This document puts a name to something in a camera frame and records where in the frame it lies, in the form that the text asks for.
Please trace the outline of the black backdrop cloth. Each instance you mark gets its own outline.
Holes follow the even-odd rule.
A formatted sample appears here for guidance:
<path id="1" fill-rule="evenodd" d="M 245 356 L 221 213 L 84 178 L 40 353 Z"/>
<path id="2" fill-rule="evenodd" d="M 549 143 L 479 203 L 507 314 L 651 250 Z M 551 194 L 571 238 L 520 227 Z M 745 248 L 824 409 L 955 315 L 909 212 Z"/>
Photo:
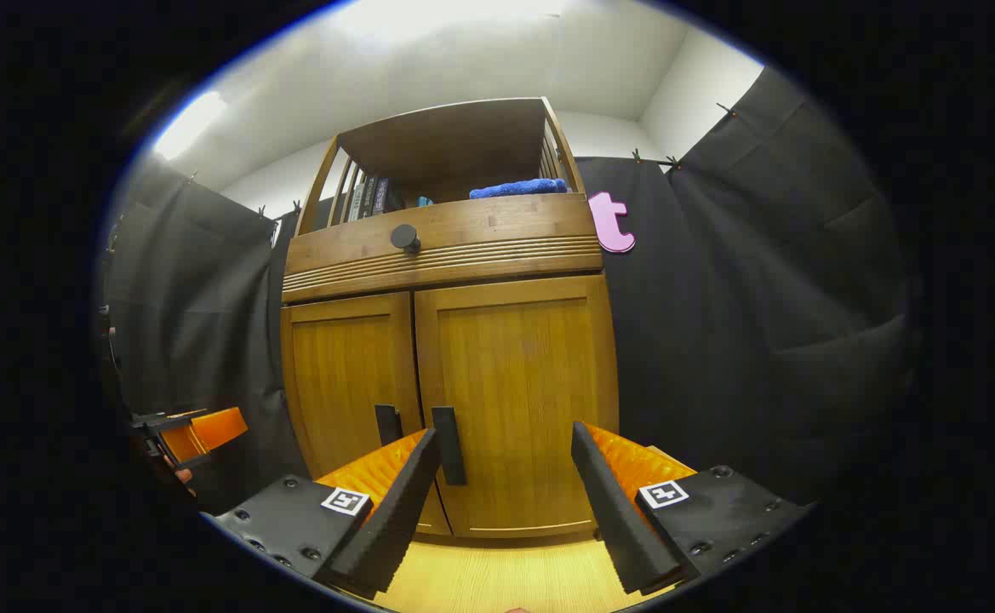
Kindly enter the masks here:
<path id="1" fill-rule="evenodd" d="M 846 133 L 765 67 L 676 169 L 575 159 L 609 284 L 623 438 L 819 501 L 908 384 L 911 275 Z M 144 160 L 101 256 L 104 356 L 131 416 L 239 407 L 195 467 L 222 513 L 312 478 L 284 392 L 283 226 Z"/>

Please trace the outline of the wooden cabinet door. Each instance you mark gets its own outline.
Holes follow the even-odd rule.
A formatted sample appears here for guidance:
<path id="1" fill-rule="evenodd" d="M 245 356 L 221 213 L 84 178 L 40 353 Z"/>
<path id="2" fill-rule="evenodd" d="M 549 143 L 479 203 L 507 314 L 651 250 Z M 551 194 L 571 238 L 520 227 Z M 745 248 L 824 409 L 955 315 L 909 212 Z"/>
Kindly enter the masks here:
<path id="1" fill-rule="evenodd" d="M 601 274 L 416 291 L 426 421 L 451 408 L 463 476 L 437 492 L 459 538 L 589 531 L 572 428 L 619 424 L 615 335 Z"/>
<path id="2" fill-rule="evenodd" d="M 422 430 L 412 295 L 357 296 L 280 311 L 283 383 L 312 478 L 383 446 L 376 406 Z"/>

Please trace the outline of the wooden double-door shoe cabinet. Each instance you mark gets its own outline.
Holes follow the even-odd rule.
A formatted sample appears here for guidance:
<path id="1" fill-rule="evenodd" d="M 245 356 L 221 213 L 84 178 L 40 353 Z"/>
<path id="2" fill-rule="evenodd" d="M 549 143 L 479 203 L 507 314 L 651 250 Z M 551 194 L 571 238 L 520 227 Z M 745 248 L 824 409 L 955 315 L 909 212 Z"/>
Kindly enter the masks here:
<path id="1" fill-rule="evenodd" d="M 368 179 L 372 175 L 389 179 L 383 215 L 415 209 L 418 207 L 417 197 L 431 198 L 434 205 L 466 201 L 470 199 L 469 193 L 473 189 L 541 177 L 562 179 L 569 190 L 554 194 L 579 193 L 589 205 L 567 137 L 548 100 L 537 97 L 457 102 L 385 117 L 335 136 L 323 156 L 289 245 L 300 234 L 350 224 L 346 222 L 346 217 L 352 187 L 357 179 Z M 409 292 L 413 301 L 416 291 L 590 274 L 605 277 L 602 267 L 597 272 L 443 284 L 379 294 L 330 296 L 303 303 L 284 303 L 282 299 L 282 308 L 397 292 Z M 416 347 L 415 366 L 418 374 Z M 462 484 L 465 476 L 453 411 L 448 407 L 435 409 L 431 421 L 426 421 L 420 399 L 420 415 L 423 418 L 422 430 L 434 428 L 439 442 L 447 449 L 445 465 L 437 474 L 440 470 L 446 470 L 450 478 Z M 437 492 L 437 476 L 420 514 L 418 529 L 423 533 L 458 538 L 451 532 L 446 519 Z"/>

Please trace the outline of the blue folded towel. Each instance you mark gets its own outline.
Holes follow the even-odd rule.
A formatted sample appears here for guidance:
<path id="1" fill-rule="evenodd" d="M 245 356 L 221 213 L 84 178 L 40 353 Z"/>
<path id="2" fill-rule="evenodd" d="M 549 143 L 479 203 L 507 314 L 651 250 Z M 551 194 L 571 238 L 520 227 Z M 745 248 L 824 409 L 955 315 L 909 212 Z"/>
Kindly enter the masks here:
<path id="1" fill-rule="evenodd" d="M 568 187 L 562 179 L 535 178 L 486 186 L 470 190 L 470 199 L 520 197 L 520 195 L 567 193 Z"/>

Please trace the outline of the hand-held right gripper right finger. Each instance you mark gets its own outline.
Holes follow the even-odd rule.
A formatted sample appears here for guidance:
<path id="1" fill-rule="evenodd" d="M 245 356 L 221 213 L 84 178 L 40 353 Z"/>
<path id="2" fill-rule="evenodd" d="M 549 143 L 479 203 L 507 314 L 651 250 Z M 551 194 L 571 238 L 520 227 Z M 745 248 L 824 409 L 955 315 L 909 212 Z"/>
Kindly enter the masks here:
<path id="1" fill-rule="evenodd" d="M 696 471 L 577 421 L 571 457 L 622 589 L 692 588 L 749 559 L 808 515 L 739 471 Z"/>

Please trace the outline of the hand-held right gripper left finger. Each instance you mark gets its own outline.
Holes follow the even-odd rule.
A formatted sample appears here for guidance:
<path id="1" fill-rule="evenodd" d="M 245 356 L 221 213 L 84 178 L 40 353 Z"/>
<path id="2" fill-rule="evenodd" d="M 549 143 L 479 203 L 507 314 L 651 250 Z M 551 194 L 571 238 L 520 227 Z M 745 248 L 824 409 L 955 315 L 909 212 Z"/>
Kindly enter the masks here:
<path id="1" fill-rule="evenodd" d="M 437 433 L 427 428 L 321 480 L 277 478 L 212 526 L 295 577 L 371 598 L 391 586 L 439 467 Z"/>

